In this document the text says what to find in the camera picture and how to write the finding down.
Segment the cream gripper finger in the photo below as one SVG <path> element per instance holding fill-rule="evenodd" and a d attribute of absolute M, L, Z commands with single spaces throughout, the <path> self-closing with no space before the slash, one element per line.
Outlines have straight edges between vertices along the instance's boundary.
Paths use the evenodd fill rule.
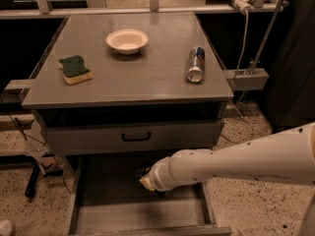
<path fill-rule="evenodd" d="M 142 177 L 140 179 L 140 183 L 149 191 L 153 192 L 155 190 L 155 188 L 153 187 L 149 177 Z"/>

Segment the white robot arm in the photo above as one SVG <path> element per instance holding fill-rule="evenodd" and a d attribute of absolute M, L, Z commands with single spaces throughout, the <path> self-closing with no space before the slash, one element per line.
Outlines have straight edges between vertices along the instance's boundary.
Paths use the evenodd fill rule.
<path fill-rule="evenodd" d="M 167 192 L 213 178 L 315 185 L 315 124 L 219 150 L 181 149 L 144 170 L 139 182 Z"/>

